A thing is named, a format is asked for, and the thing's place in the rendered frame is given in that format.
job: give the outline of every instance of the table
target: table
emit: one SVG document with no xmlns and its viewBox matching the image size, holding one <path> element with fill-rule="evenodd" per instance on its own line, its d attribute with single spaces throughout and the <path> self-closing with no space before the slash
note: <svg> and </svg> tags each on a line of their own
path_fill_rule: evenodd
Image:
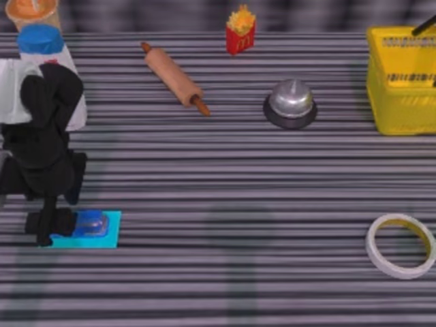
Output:
<svg viewBox="0 0 436 327">
<path fill-rule="evenodd" d="M 17 57 L 15 35 L 0 56 Z M 434 137 L 383 137 L 365 93 L 363 34 L 260 34 L 230 57 L 221 34 L 75 34 L 89 167 L 79 208 L 121 209 L 116 250 L 32 247 L 25 213 L 0 212 L 2 327 L 429 326 L 436 271 L 397 281 L 364 237 L 385 213 L 436 228 Z M 205 91 L 212 117 L 183 108 L 143 60 L 161 46 Z M 302 131 L 262 102 L 291 76 L 320 113 Z M 395 240 L 380 246 L 393 252 Z M 412 248 L 401 248 L 413 262 Z"/>
</svg>

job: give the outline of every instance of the yellow m logo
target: yellow m logo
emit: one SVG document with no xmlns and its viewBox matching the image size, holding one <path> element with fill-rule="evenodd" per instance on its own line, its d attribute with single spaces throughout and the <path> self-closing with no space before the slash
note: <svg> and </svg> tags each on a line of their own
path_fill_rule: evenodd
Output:
<svg viewBox="0 0 436 327">
<path fill-rule="evenodd" d="M 240 49 L 243 49 L 244 47 L 248 46 L 250 44 L 250 41 L 251 41 L 250 35 L 247 35 L 244 38 L 240 39 L 238 41 L 238 44 L 236 45 L 236 51 L 239 51 Z"/>
</svg>

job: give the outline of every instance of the silver bell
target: silver bell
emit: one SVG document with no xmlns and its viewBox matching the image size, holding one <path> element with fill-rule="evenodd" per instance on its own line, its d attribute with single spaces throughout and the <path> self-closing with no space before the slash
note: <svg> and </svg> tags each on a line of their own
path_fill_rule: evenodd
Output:
<svg viewBox="0 0 436 327">
<path fill-rule="evenodd" d="M 300 129 L 315 120 L 317 108 L 310 88 L 297 79 L 280 82 L 267 97 L 264 113 L 271 123 Z"/>
</svg>

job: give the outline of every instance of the red french fries box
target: red french fries box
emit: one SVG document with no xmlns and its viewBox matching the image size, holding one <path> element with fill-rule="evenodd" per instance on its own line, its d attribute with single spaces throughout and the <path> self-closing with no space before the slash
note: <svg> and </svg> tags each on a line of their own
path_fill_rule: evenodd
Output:
<svg viewBox="0 0 436 327">
<path fill-rule="evenodd" d="M 227 51 L 231 55 L 236 55 L 248 48 L 254 46 L 254 34 L 256 30 L 256 21 L 253 23 L 252 28 L 243 36 L 238 35 L 231 30 L 229 26 L 225 26 L 225 42 Z"/>
</svg>

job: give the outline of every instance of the roll of tape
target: roll of tape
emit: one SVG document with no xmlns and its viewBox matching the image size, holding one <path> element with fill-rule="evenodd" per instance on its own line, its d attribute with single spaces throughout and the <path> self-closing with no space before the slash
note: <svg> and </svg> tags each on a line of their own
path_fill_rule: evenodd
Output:
<svg viewBox="0 0 436 327">
<path fill-rule="evenodd" d="M 388 225 L 399 225 L 409 228 L 419 236 L 425 244 L 426 261 L 415 268 L 404 268 L 389 262 L 375 244 L 378 229 Z M 376 219 L 367 234 L 367 252 L 374 265 L 383 273 L 397 279 L 415 279 L 427 273 L 436 259 L 435 238 L 430 230 L 420 221 L 399 213 L 388 214 Z"/>
</svg>

